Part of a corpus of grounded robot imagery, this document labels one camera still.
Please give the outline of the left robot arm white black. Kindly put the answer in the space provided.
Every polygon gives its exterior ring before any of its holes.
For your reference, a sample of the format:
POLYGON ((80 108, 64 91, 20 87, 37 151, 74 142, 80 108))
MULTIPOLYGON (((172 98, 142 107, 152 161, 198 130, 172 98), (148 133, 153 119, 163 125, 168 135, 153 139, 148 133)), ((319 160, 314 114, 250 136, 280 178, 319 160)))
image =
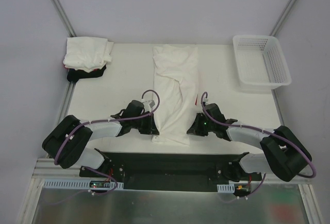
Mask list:
POLYGON ((105 137, 120 137, 132 129, 141 134, 158 135, 152 111, 158 104, 153 100, 131 101, 127 108, 108 119, 82 122, 74 115, 66 116, 46 137, 42 148, 63 169, 73 165, 89 167, 97 177, 108 174, 109 159, 99 149, 90 149, 89 141, 105 137))

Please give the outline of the white t shirt red print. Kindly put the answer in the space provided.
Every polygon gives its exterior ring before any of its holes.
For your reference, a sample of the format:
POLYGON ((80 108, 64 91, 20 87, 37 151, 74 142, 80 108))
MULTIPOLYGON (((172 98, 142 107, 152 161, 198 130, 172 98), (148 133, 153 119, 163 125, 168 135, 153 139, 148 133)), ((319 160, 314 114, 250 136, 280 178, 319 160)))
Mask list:
POLYGON ((187 131, 196 117, 199 52, 196 47, 153 47, 154 90, 160 105, 154 113, 159 134, 154 143, 189 146, 187 131))

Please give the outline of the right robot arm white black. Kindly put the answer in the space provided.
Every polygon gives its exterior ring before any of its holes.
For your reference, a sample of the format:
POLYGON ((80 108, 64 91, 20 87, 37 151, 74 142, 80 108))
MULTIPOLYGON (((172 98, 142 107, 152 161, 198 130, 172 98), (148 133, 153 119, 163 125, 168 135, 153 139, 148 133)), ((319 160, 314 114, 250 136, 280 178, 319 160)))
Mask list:
POLYGON ((289 182, 296 176, 306 178, 302 172, 307 166, 311 168, 309 178, 315 177, 311 154, 288 127, 257 128, 236 119, 226 119, 217 104, 204 102, 202 108, 203 111, 196 114, 188 134, 207 136, 212 132, 220 139, 241 142, 262 150, 259 154, 244 152, 233 160, 228 168, 232 181, 244 180, 251 173, 273 173, 289 182))

